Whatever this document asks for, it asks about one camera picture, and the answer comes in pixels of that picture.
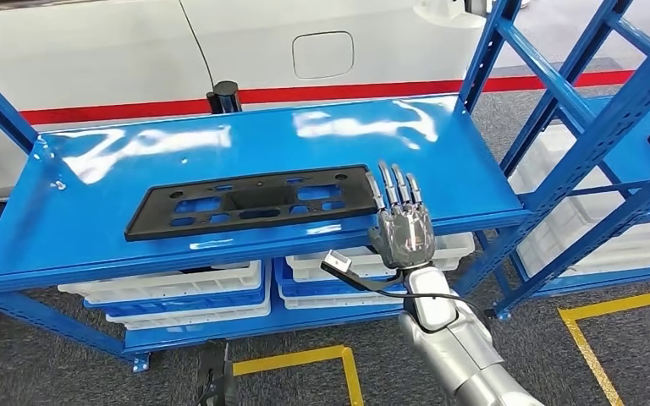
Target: rectangular hole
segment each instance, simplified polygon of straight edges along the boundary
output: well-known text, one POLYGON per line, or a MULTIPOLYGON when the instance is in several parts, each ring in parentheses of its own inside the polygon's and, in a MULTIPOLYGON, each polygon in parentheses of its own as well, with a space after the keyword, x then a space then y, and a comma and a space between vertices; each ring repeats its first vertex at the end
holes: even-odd
POLYGON ((307 214, 309 210, 307 210, 307 206, 305 205, 296 205, 290 207, 290 214, 307 214))
POLYGON ((251 210, 296 203, 295 189, 289 185, 266 186, 228 192, 223 196, 223 210, 251 210))
POLYGON ((227 222, 230 219, 228 213, 218 213, 211 216, 211 223, 227 222))
POLYGON ((326 201, 322 203, 323 210, 337 210, 337 209, 344 209, 344 207, 345 207, 345 203, 341 200, 326 201))
POLYGON ((170 221, 171 227, 183 227, 183 226, 190 226, 194 222, 196 222, 195 217, 180 217, 180 218, 174 218, 173 220, 170 221))
POLYGON ((337 184, 304 186, 298 189, 298 199, 300 200, 328 199, 337 196, 340 196, 340 187, 337 184))
POLYGON ((220 198, 217 196, 203 197, 200 199, 182 200, 175 206, 176 213, 192 213, 196 211, 210 211, 220 207, 220 198))
POLYGON ((279 209, 249 210, 249 211, 242 211, 240 213, 240 218, 243 220, 249 220, 252 218, 277 217, 279 215, 280 215, 279 209))

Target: white panel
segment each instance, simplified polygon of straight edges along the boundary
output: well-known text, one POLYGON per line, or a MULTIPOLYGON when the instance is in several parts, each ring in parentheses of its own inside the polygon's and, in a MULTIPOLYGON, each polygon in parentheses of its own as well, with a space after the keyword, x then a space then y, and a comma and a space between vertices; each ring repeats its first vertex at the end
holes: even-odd
MULTIPOLYGON (((19 110, 195 99, 211 89, 178 0, 0 10, 0 91, 19 110)), ((0 198, 24 162, 0 130, 0 198)))
POLYGON ((215 81, 241 89, 461 79, 484 19, 455 19, 413 0, 183 0, 215 81), (303 80, 295 74, 295 38, 346 31, 355 44, 347 74, 303 80))

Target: yellow floor tape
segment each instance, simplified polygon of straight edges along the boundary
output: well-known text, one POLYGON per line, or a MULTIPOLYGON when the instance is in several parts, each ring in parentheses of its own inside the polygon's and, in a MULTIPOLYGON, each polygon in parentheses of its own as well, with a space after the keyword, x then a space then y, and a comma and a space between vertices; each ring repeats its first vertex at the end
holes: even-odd
POLYGON ((310 349, 298 353, 275 355, 273 357, 236 362, 233 363, 233 375, 241 376, 264 370, 276 370, 278 368, 311 364, 313 362, 337 358, 343 360, 343 370, 345 373, 345 381, 347 382, 348 394, 350 395, 350 404, 353 406, 361 406, 365 404, 362 401, 360 380, 357 378, 355 357, 352 354, 352 349, 343 345, 333 345, 332 347, 310 349))
POLYGON ((581 355, 584 357, 587 365, 589 365, 589 369, 592 370, 592 373, 597 378, 597 382, 599 382, 599 386, 602 387, 604 394, 613 406, 623 406, 624 403, 621 401, 616 389, 614 389, 612 381, 609 380, 606 372, 604 372, 604 368, 599 364, 599 359, 597 359, 597 356, 592 351, 592 347, 589 346, 587 339, 584 338, 584 334, 576 322, 590 317, 597 317, 598 315, 608 315, 649 305, 650 294, 640 294, 630 298, 610 300, 574 309, 559 309, 559 315, 562 316, 562 320, 574 338, 577 348, 579 348, 581 355))

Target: silver robotic arm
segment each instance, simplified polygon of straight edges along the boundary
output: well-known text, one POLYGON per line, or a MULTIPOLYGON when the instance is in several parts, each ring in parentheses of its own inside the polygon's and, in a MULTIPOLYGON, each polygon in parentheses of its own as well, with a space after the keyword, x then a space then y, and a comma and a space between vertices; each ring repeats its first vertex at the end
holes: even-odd
MULTIPOLYGON (((411 174, 380 162, 389 206, 371 173, 368 180, 377 203, 377 227, 370 230, 373 248, 385 266, 397 270, 389 284, 404 282, 405 311, 399 315, 407 342, 424 359, 442 388, 464 406, 542 405, 502 366, 492 336, 472 308, 449 288, 444 273, 432 264, 435 238, 429 212, 411 174)), ((330 251, 322 269, 361 290, 384 292, 388 284, 360 279, 351 261, 330 251)))

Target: white storage crate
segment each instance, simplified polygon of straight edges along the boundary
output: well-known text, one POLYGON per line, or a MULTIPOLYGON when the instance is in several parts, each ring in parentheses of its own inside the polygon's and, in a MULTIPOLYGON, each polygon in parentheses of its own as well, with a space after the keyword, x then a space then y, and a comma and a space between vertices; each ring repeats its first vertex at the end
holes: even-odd
MULTIPOLYGON (((475 250, 472 233, 459 233, 436 237, 437 250, 432 258, 434 265, 443 271, 457 269, 460 259, 475 250)), ((360 277, 386 277, 394 275, 394 269, 383 265, 380 255, 373 254, 366 247, 339 250, 340 253, 352 260, 351 271, 360 277)), ((295 255, 286 258, 288 265, 293 268, 293 280, 296 282, 314 282, 333 280, 336 277, 320 269, 320 262, 327 252, 316 254, 295 255)))
MULTIPOLYGON (((517 169, 510 177, 512 189, 518 193, 533 191, 552 171, 564 154, 574 145, 575 138, 564 125, 554 125, 532 143, 517 169)), ((587 189, 611 184, 595 167, 578 185, 587 189)), ((624 201, 619 192, 606 192, 565 198, 538 225, 518 252, 526 262, 527 273, 533 275, 557 255, 577 241, 587 231, 624 201), (535 250, 542 260, 532 258, 535 250)), ((650 223, 639 224, 619 237, 610 239, 572 269, 578 272, 609 272, 650 266, 650 223)))
POLYGON ((89 303, 158 299, 192 294, 250 290, 261 286, 261 262, 212 266, 214 271, 164 272, 137 277, 58 285, 58 290, 80 294, 89 303))
POLYGON ((266 272, 265 300, 260 304, 216 307, 203 310, 169 311, 150 315, 126 315, 121 317, 106 315, 106 320, 112 323, 121 323, 128 330, 142 330, 146 328, 183 326, 214 321, 262 317, 270 314, 270 283, 271 272, 266 272))
POLYGON ((396 305, 402 299, 390 298, 375 292, 357 294, 324 294, 318 296, 283 296, 283 290, 278 287, 280 297, 285 302, 285 309, 322 309, 327 307, 350 307, 372 305, 396 305))
MULTIPOLYGON (((545 265, 552 261, 553 258, 544 259, 541 252, 531 244, 531 241, 523 241, 517 247, 525 272, 529 277, 533 277, 541 271, 545 265)), ((621 251, 619 255, 612 255, 609 258, 599 256, 596 261, 582 262, 570 266, 562 273, 560 277, 573 277, 577 275, 590 275, 594 273, 627 271, 630 269, 642 269, 650 267, 650 256, 642 256, 641 253, 621 251)))

